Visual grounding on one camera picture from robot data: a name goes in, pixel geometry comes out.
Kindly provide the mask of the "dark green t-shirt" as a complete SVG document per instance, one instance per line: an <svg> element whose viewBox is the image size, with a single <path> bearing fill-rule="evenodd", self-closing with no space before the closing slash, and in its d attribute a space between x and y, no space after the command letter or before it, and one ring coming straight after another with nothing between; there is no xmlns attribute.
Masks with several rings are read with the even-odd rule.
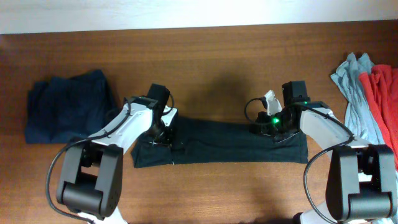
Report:
<svg viewBox="0 0 398 224"><path fill-rule="evenodd" d="M248 124L178 117L172 142L161 144L149 135L137 139L131 156L135 168L209 162L308 162L306 135L284 140L254 134Z"/></svg>

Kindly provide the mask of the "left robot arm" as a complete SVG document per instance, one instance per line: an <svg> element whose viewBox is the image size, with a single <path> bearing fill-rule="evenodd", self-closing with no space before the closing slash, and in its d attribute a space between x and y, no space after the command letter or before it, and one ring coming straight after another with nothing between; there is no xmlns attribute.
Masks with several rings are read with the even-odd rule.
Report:
<svg viewBox="0 0 398 224"><path fill-rule="evenodd" d="M63 147L54 157L64 157L56 199L68 211L49 198L50 207L87 223L125 223L118 208L124 155L142 135L151 146L171 145L178 113L167 106L172 99L165 86L152 84L146 95L125 99L119 114L97 133Z"/></svg>

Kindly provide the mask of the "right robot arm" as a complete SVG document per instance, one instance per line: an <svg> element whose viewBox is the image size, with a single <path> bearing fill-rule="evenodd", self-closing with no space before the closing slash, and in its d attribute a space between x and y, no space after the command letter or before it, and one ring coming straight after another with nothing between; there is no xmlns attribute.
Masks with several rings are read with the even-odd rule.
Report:
<svg viewBox="0 0 398 224"><path fill-rule="evenodd" d="M256 132L281 140L303 133L321 151L307 163L303 187L311 210L298 213L294 223L371 223L397 213L396 165L393 150L372 144L341 123L322 101L312 101L303 81L282 85L283 102L272 90L258 98L265 108L251 121ZM330 157L325 201L313 202L308 189L311 165Z"/></svg>

